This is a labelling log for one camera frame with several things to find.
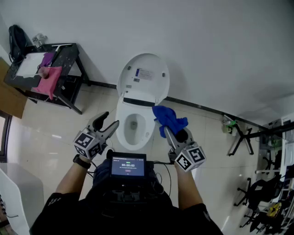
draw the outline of display screen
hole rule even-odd
[[[113,157],[111,174],[125,176],[144,176],[144,159]]]

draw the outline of purple cloth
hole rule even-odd
[[[47,52],[44,54],[43,60],[40,64],[40,67],[48,67],[48,65],[50,64],[52,58],[54,56],[54,53],[51,52]]]
[[[175,111],[171,108],[167,108],[165,106],[153,106],[152,110],[156,117],[155,120],[158,120],[162,125],[159,127],[159,131],[163,138],[166,138],[164,133],[165,126],[168,126],[174,134],[177,134],[188,125],[188,119],[186,117],[176,118]]]

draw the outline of wooden panel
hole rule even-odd
[[[0,110],[17,118],[22,118],[27,98],[4,83],[3,80],[8,69],[9,65],[0,58]]]

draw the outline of person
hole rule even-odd
[[[90,163],[85,157],[79,158]],[[108,231],[155,232],[161,229],[172,232],[178,229],[184,232],[196,231],[196,234],[222,234],[210,218],[191,172],[184,172],[176,163],[179,208],[172,205],[170,197],[164,192],[159,193],[158,198],[146,207],[138,208],[126,202],[123,209],[107,211],[107,201],[102,195],[105,196],[106,188],[111,189],[109,162],[107,157],[95,169],[93,186],[86,198],[80,201],[87,169],[73,163],[56,192],[47,200],[30,233],[100,234]],[[148,170],[147,175],[150,182],[160,185],[153,168]]]

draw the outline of toilet lid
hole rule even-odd
[[[168,94],[170,74],[165,61],[154,54],[132,58],[120,74],[119,96],[159,104]]]

